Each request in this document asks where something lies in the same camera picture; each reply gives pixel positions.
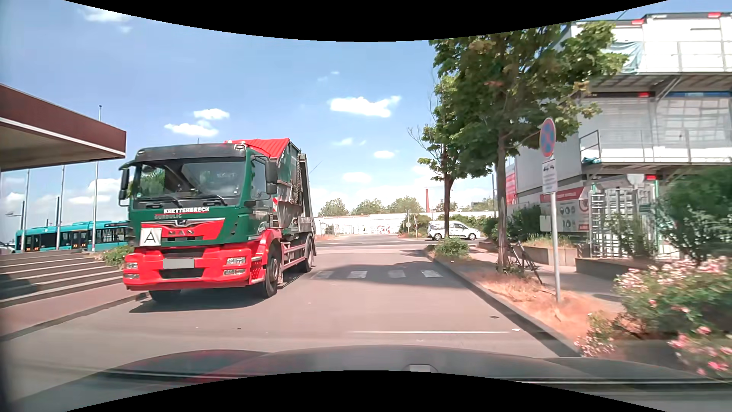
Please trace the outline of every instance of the stairs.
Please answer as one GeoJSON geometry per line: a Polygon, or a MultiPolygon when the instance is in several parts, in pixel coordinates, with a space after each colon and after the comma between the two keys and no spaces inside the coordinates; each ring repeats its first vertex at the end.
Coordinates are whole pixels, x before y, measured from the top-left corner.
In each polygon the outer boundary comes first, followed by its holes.
{"type": "Polygon", "coordinates": [[[0,308],[121,282],[118,268],[79,250],[0,255],[0,308]]]}

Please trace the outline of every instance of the license plate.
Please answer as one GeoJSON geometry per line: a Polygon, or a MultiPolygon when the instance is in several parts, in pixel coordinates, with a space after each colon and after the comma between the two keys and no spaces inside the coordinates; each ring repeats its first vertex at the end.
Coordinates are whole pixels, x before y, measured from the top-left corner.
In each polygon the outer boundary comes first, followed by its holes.
{"type": "Polygon", "coordinates": [[[163,269],[193,269],[195,259],[163,258],[163,269]]]}

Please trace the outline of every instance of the teal bus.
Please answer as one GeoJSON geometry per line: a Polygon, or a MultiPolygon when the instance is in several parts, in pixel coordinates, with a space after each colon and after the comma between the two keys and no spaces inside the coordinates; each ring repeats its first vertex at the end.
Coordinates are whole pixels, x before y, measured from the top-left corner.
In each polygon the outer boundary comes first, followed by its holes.
{"type": "MultiPolygon", "coordinates": [[[[60,249],[92,249],[92,230],[94,222],[80,221],[67,226],[61,226],[60,249]]],[[[97,222],[97,251],[104,251],[117,246],[126,245],[124,240],[127,221],[98,221],[97,222]]],[[[22,230],[15,233],[15,250],[49,251],[56,250],[56,227],[34,227],[26,230],[26,247],[20,248],[22,230]]]]}

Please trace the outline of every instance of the blue sky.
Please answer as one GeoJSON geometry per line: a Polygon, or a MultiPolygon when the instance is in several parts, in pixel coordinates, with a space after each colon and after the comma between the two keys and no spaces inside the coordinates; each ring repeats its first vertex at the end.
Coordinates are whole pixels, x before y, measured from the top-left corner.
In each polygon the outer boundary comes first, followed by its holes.
{"type": "MultiPolygon", "coordinates": [[[[724,11],[721,0],[669,0],[625,13],[724,11]]],[[[608,15],[615,18],[619,13],[608,15]]],[[[127,131],[141,147],[288,137],[309,157],[316,209],[341,197],[385,204],[441,195],[407,134],[430,121],[433,49],[426,41],[332,43],[177,26],[60,0],[0,6],[0,82],[127,131]]],[[[116,206],[117,168],[100,164],[99,219],[116,206]]],[[[67,167],[64,223],[91,220],[94,164],[67,167]]],[[[2,174],[0,208],[20,211],[25,172],[2,174]]],[[[460,181],[459,203],[490,196],[491,178],[460,181]]],[[[53,219],[60,166],[31,171],[29,226],[53,219]]],[[[0,237],[18,228],[1,217],[0,237]]]]}

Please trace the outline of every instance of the asphalt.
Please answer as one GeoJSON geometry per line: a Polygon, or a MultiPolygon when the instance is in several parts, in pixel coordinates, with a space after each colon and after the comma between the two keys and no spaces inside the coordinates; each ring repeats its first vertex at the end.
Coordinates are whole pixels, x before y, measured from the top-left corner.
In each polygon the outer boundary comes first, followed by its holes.
{"type": "Polygon", "coordinates": [[[432,345],[555,356],[422,254],[429,241],[352,235],[316,244],[310,273],[272,298],[198,290],[130,302],[4,343],[11,397],[169,353],[432,345]]]}

